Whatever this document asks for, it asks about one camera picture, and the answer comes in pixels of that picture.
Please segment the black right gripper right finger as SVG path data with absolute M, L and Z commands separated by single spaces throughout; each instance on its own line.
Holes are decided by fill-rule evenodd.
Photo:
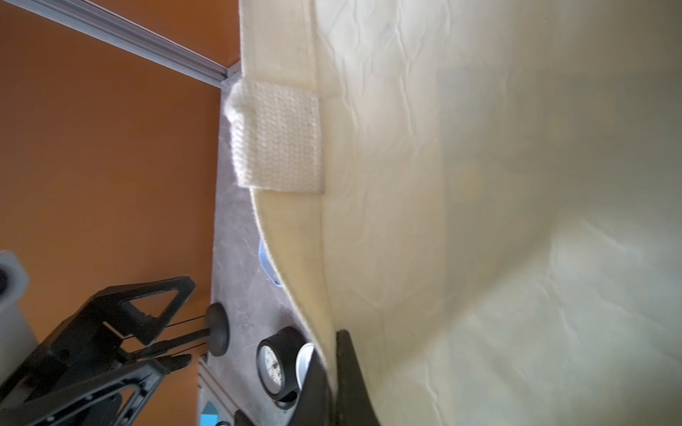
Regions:
M 380 426 L 350 333 L 337 332 L 337 425 Z

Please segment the cream canvas bag blue print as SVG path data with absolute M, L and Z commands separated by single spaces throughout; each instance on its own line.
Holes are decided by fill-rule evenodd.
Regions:
M 681 422 L 678 1 L 243 1 L 233 161 L 339 416 Z

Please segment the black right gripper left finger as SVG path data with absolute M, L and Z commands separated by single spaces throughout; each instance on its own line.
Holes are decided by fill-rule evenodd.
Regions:
M 305 376 L 289 426 L 328 426 L 333 424 L 333 398 L 327 373 L 316 351 Z

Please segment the left white round marker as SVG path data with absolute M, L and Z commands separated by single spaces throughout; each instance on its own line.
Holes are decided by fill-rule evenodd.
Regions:
M 303 390 L 304 388 L 305 378 L 307 377 L 307 372 L 314 353 L 315 347 L 313 343 L 305 343 L 298 350 L 295 363 L 295 373 L 298 388 L 300 388 L 300 390 Z

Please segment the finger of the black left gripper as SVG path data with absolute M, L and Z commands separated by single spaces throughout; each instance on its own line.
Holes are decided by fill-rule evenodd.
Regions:
M 131 365 L 53 390 L 1 410 L 3 425 L 132 425 L 169 374 L 187 367 L 189 354 Z
M 156 341 L 194 291 L 188 276 L 103 289 L 48 335 L 31 365 L 41 373 L 108 367 L 126 337 L 145 346 Z

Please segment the black twin-bell alarm clock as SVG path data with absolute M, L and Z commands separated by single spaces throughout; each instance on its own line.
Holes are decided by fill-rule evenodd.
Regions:
M 286 327 L 259 343 L 256 367 L 259 381 L 275 406 L 288 410 L 296 405 L 298 388 L 295 363 L 300 347 L 308 343 L 296 328 Z

